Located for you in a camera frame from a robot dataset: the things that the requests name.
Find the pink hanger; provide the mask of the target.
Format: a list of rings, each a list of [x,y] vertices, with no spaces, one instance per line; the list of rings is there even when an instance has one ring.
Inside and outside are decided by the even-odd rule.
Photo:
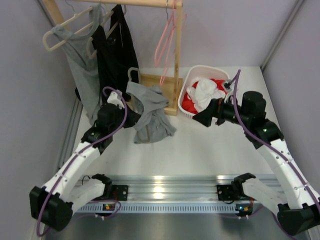
[[[169,70],[169,65],[173,60],[172,44],[173,44],[173,37],[176,30],[176,25],[177,25],[176,24],[177,1],[176,0],[172,1],[171,15],[169,15],[168,13],[168,6],[169,6],[169,1],[167,0],[166,8],[165,8],[165,11],[167,14],[167,22],[154,53],[154,64],[156,68],[160,66],[160,63],[165,55],[164,67],[159,80],[160,86],[163,85]]]
[[[171,38],[175,37],[175,47],[173,53],[181,54],[182,35],[187,22],[188,15],[184,12],[183,0],[172,1],[171,11]]]

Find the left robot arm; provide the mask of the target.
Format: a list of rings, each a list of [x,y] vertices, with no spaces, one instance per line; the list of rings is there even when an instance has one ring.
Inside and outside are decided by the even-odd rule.
[[[60,232],[72,216],[90,201],[114,199],[112,180],[104,174],[93,175],[80,187],[76,184],[112,143],[113,135],[121,128],[133,127],[140,117],[129,106],[112,103],[101,106],[94,125],[84,133],[67,162],[42,187],[35,186],[30,191],[30,212],[38,225],[45,224]]]

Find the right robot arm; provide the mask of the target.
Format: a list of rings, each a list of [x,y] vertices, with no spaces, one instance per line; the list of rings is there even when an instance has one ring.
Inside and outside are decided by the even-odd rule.
[[[256,91],[247,91],[237,101],[213,98],[208,107],[193,116],[193,120],[210,127],[230,122],[240,125],[245,137],[265,159],[283,192],[262,183],[255,175],[244,173],[231,182],[236,199],[252,198],[270,210],[290,236],[320,224],[320,195],[307,182],[290,154],[279,127],[266,118],[266,100]]]

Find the red tank top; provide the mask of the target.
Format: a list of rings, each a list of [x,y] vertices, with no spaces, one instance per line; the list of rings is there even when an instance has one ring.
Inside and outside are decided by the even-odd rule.
[[[218,84],[218,87],[223,90],[223,82],[224,80],[216,80],[217,84]],[[192,101],[191,100],[188,100],[187,99],[187,94],[185,93],[184,97],[183,97],[183,101],[182,101],[182,108],[192,114],[197,114],[197,113],[194,113],[193,110],[195,110],[193,107],[191,107],[192,105]]]

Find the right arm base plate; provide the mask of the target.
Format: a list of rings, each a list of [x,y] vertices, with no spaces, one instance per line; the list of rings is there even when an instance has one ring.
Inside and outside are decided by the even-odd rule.
[[[216,191],[219,201],[232,202],[238,200],[237,190],[231,184],[218,184]]]

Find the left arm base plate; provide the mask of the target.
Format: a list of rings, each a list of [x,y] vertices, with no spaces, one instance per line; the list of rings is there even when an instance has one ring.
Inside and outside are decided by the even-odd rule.
[[[128,185],[113,185],[111,188],[111,199],[117,201],[127,201],[128,200]]]

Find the white camisole top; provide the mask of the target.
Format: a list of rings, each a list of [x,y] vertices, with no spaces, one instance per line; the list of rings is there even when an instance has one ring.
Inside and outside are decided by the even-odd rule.
[[[205,110],[211,99],[220,99],[226,96],[226,92],[219,88],[214,78],[197,77],[195,83],[186,88],[186,98],[191,100],[194,113]]]

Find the light grey tank top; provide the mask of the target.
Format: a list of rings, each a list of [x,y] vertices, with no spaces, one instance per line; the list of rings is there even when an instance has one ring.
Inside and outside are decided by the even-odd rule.
[[[136,130],[135,144],[156,143],[174,136],[177,129],[165,115],[169,99],[163,95],[159,85],[144,86],[129,82],[126,92],[134,98],[134,109],[140,115],[133,126]]]

